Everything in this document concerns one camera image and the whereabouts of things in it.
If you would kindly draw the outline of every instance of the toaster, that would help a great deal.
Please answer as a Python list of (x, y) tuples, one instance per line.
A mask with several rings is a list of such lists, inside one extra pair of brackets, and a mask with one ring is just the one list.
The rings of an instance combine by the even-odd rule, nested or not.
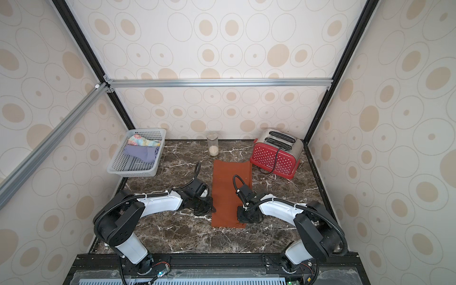
[(275, 129), (267, 129), (254, 140), (250, 162), (264, 170), (272, 171), (277, 154), (272, 174), (291, 179), (299, 166), (299, 156), (303, 149), (304, 144), (297, 137)]

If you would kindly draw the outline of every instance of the metal rail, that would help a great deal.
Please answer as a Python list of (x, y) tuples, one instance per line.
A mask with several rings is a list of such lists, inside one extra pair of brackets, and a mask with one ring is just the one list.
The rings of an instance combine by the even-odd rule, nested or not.
[(20, 187), (27, 181), (40, 164), (50, 155), (63, 138), (73, 129), (74, 125), (84, 116), (87, 110), (102, 94), (106, 94), (108, 87), (101, 83), (94, 88), (51, 133), (37, 146), (0, 185), (0, 209), (13, 197)]
[(137, 87), (258, 87), (258, 86), (331, 86), (332, 78), (259, 78), (259, 79), (107, 79), (112, 88)]

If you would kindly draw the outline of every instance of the red perforated toaster panel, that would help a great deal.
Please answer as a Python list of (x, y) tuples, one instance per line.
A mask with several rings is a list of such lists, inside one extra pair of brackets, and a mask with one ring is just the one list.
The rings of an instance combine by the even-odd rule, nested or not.
[[(264, 143), (257, 143), (254, 146), (250, 162), (267, 171), (271, 171), (272, 167), (274, 167), (276, 153), (276, 147)], [(299, 161), (297, 162), (294, 156), (281, 150), (277, 155), (277, 165), (275, 166), (273, 173), (290, 179), (294, 176), (298, 164)]]

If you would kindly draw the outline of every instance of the beige polka dot wallpaper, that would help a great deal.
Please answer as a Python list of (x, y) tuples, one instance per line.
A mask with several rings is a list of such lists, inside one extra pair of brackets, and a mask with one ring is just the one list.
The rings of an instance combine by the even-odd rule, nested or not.
[(0, 284), (62, 284), (114, 195), (106, 167), (125, 132), (103, 95), (0, 210)]
[(0, 35), (1, 182), (97, 80), (43, 0), (0, 1)]
[(331, 77), (365, 0), (71, 0), (115, 79)]
[(456, 280), (455, 28), (455, 1), (383, 1), (310, 143), (373, 285)]
[(275, 128), (304, 138), (325, 86), (118, 88), (137, 128), (164, 128), (168, 139), (254, 139)]

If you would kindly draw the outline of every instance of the plastic basket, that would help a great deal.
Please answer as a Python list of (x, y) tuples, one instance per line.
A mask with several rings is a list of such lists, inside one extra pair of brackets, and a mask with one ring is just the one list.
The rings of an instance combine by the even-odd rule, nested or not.
[[(148, 140), (161, 141), (155, 162), (144, 162), (139, 158), (124, 154), (124, 148), (127, 145), (128, 138), (135, 134)], [(165, 135), (166, 130), (159, 128), (127, 131), (122, 144), (117, 148), (111, 162), (108, 164), (108, 173), (118, 174), (122, 177), (155, 176), (160, 163), (161, 154), (163, 153), (163, 148), (165, 147)]]

